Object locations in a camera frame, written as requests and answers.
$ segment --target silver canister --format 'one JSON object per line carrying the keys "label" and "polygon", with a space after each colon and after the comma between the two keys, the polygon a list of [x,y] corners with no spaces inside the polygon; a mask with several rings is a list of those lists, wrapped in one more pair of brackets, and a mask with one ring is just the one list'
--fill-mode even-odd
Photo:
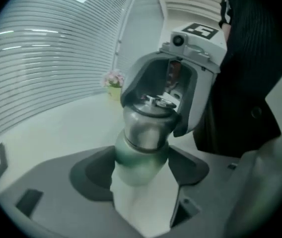
{"label": "silver canister", "polygon": [[159,97],[146,96],[144,100],[125,106],[125,136],[129,142],[144,150],[162,147],[177,123],[176,105]]}
{"label": "silver canister", "polygon": [[173,103],[147,96],[124,107],[125,128],[116,144],[116,170],[126,184],[148,184],[166,164],[167,137],[174,130],[177,114]]}

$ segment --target canister cap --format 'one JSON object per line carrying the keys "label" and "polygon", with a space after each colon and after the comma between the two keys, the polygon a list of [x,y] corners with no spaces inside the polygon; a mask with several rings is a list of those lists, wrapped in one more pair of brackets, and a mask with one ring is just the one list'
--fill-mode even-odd
{"label": "canister cap", "polygon": [[144,99],[133,104],[133,108],[136,112],[145,116],[164,118],[175,112],[176,105],[163,98],[146,95]]}

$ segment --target small plant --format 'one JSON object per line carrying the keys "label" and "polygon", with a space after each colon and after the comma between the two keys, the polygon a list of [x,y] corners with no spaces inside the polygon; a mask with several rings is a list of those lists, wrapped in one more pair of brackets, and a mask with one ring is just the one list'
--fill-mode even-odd
{"label": "small plant", "polygon": [[124,76],[119,70],[111,70],[103,76],[101,85],[103,87],[121,88],[123,86]]}

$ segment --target black fabric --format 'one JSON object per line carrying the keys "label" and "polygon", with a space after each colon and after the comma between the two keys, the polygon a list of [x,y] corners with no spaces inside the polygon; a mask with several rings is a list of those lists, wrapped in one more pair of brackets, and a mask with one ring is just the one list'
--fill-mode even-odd
{"label": "black fabric", "polygon": [[265,97],[282,77],[282,0],[229,2],[227,54],[194,138],[199,150],[240,157],[281,133]]}

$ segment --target flower pot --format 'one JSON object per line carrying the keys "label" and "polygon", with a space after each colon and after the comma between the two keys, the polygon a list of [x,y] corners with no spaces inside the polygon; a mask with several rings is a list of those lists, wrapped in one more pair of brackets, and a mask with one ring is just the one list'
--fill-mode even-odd
{"label": "flower pot", "polygon": [[108,86],[108,94],[112,100],[120,100],[121,88]]}

